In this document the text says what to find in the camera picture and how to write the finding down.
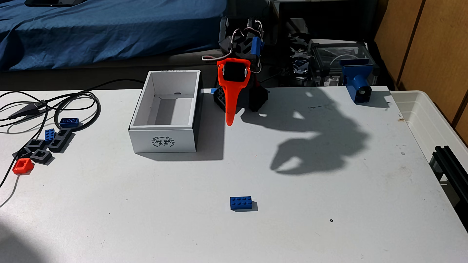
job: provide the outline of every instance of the wooden cabinet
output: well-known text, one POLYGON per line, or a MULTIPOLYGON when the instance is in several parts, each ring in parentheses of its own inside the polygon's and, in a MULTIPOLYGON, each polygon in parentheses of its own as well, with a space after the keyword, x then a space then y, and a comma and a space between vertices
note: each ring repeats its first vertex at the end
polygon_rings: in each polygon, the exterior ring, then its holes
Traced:
POLYGON ((427 93, 452 122, 468 89, 467 61, 468 1, 426 0, 398 86, 427 93))
POLYGON ((375 36, 388 73, 397 80, 422 0, 389 0, 375 36))
POLYGON ((468 109, 465 108, 463 111, 463 114, 461 115, 455 130, 466 144, 468 142, 468 109))

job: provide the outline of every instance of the bed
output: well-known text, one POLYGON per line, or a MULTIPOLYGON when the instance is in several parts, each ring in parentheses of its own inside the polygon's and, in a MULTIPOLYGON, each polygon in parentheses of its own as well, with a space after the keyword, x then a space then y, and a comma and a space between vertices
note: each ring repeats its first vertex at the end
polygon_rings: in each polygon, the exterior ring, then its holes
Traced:
POLYGON ((57 69, 218 47, 226 0, 0 0, 0 71, 57 69))

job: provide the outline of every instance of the orange robot claw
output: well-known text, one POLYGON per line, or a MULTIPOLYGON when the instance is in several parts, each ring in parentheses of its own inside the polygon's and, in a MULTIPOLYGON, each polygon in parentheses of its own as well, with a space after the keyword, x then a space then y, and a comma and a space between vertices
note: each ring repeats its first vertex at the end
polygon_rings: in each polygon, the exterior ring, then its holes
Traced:
POLYGON ((226 123, 231 126, 234 121, 235 111, 237 107, 237 97, 241 89, 247 86, 250 79, 250 61, 239 58, 227 58, 217 62, 218 65, 218 81, 219 85, 223 87, 224 97, 226 100, 226 123), (244 64, 246 68, 245 80, 240 81, 229 81, 224 79, 223 68, 226 62, 235 62, 244 64))

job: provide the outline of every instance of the blue lego brick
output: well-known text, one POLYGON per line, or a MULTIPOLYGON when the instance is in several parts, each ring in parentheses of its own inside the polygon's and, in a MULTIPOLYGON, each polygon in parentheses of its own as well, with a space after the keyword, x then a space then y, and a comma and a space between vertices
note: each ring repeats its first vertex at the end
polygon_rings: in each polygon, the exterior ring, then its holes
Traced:
POLYGON ((231 210, 252 209, 252 197, 230 197, 231 210))
POLYGON ((45 136, 44 136, 45 143, 48 144, 54 139, 55 139, 55 130, 54 129, 45 130, 45 136))
POLYGON ((63 118, 59 124, 61 128, 74 128, 78 127, 80 120, 78 118, 63 118))
POLYGON ((262 41, 259 37, 252 38, 252 50, 250 53, 252 55, 260 56, 260 49, 262 48, 262 41))

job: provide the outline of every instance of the open box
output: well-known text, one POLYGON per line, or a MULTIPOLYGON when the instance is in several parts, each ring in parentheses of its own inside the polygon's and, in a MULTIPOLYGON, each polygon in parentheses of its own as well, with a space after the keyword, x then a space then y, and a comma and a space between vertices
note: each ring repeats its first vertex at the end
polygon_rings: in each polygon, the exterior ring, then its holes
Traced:
POLYGON ((195 152, 202 99, 200 70, 148 72, 128 130, 134 152, 195 152))

